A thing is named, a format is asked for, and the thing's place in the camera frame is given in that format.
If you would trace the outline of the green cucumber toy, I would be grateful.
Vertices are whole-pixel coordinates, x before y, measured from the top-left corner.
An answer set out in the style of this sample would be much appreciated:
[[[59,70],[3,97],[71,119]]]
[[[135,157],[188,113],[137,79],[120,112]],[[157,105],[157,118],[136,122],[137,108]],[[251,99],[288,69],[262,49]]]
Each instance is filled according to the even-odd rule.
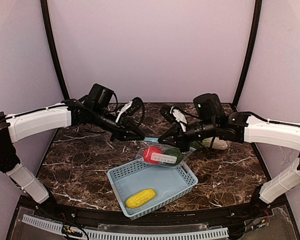
[[[203,140],[203,141],[194,141],[192,143],[192,146],[196,149],[199,149],[199,148],[209,148],[211,145],[211,141],[210,140]]]

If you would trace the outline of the red raspberry toy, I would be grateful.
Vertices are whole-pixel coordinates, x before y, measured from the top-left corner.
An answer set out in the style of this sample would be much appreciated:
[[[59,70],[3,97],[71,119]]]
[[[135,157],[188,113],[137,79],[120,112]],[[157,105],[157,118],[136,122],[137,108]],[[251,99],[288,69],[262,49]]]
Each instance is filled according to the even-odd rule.
[[[147,147],[143,150],[143,153],[142,153],[143,160],[148,164],[154,164],[154,165],[159,164],[158,161],[151,159],[153,153],[162,154],[163,152],[161,149],[159,149],[155,146]]]

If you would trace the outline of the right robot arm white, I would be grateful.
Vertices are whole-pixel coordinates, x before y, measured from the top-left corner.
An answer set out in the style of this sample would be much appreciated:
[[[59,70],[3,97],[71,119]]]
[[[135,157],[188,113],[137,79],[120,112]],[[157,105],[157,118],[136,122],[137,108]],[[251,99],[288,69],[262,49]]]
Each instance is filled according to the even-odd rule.
[[[193,99],[196,122],[188,123],[186,112],[164,105],[160,114],[172,124],[158,139],[160,144],[187,152],[192,142],[218,138],[234,143],[262,143],[299,151],[298,157],[272,180],[256,189],[254,204],[270,204],[300,184],[300,123],[265,119],[253,112],[232,112],[227,115],[215,93]]]

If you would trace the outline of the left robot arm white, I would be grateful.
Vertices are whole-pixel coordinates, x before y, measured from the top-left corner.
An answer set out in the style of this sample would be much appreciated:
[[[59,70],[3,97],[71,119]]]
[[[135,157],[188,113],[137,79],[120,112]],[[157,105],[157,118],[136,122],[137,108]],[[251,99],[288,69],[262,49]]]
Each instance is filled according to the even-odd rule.
[[[17,153],[21,142],[35,144],[57,129],[91,125],[111,134],[119,141],[143,140],[140,125],[145,118],[145,104],[134,97],[122,106],[109,109],[116,93],[95,83],[88,94],[80,99],[66,99],[56,104],[34,110],[5,114],[0,112],[0,173],[8,176],[37,204],[54,204],[55,198],[47,187],[26,167]]]

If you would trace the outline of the white bitter gourd toy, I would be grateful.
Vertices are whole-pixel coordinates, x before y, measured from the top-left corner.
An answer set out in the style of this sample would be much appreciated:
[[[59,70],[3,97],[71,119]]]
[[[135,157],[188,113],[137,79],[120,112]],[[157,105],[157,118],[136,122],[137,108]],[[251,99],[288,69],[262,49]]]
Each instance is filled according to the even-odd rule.
[[[226,150],[229,148],[228,142],[225,140],[221,140],[218,137],[213,138],[211,140],[211,144],[212,144],[211,148],[215,150]]]

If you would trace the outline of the light blue plastic basket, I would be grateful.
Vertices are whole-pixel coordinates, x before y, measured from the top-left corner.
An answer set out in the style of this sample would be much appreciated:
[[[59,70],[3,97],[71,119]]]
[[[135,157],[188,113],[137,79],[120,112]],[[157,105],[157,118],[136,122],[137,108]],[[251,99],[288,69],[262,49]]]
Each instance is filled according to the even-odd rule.
[[[165,167],[133,160],[110,169],[107,177],[123,214],[131,220],[176,201],[198,183],[184,162],[176,167]],[[148,201],[138,207],[128,207],[128,199],[136,196]]]

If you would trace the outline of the green round fruit toy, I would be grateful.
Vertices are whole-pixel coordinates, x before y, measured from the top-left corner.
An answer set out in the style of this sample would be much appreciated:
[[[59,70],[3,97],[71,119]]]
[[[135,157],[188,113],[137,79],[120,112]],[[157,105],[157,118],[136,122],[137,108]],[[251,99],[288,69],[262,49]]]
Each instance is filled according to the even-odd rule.
[[[184,159],[183,154],[179,151],[179,149],[167,149],[163,152],[163,154],[176,157],[176,161],[174,163],[164,163],[164,165],[168,167],[178,166]]]

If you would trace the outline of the clear zip top bag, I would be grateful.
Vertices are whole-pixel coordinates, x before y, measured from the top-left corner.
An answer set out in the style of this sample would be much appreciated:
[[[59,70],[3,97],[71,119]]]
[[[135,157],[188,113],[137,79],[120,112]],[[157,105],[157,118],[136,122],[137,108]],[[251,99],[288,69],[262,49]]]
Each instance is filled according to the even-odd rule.
[[[230,143],[225,140],[221,140],[218,137],[210,137],[203,140],[198,140],[193,142],[192,145],[196,149],[205,148],[213,150],[226,150],[230,147]]]

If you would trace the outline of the clear zip bag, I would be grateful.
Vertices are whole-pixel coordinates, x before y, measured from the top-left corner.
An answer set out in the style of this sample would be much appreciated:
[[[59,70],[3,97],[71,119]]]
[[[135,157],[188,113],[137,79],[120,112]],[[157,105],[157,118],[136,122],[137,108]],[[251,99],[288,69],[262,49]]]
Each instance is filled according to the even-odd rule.
[[[159,162],[159,164],[150,164],[150,163],[147,163],[144,161],[143,151],[145,148],[148,148],[148,147],[157,147],[158,149],[162,150],[162,153],[153,153],[151,156],[151,159]],[[137,161],[140,161],[140,162],[148,164],[148,165],[156,165],[156,166],[161,166],[161,167],[174,168],[174,167],[181,166],[182,163],[184,163],[186,161],[186,159],[196,150],[194,147],[190,147],[189,151],[186,151],[186,152],[181,152],[179,150],[183,154],[183,161],[177,166],[166,166],[166,165],[164,165],[164,163],[174,163],[177,159],[175,156],[163,154],[164,151],[169,150],[169,149],[177,149],[177,148],[158,143],[158,138],[146,137],[144,140],[142,140],[140,142],[140,148],[138,149],[135,159]]]
[[[196,149],[205,148],[213,150],[226,150],[230,147],[230,143],[225,140],[221,140],[218,137],[210,137],[203,140],[198,140],[193,142],[192,145]]]

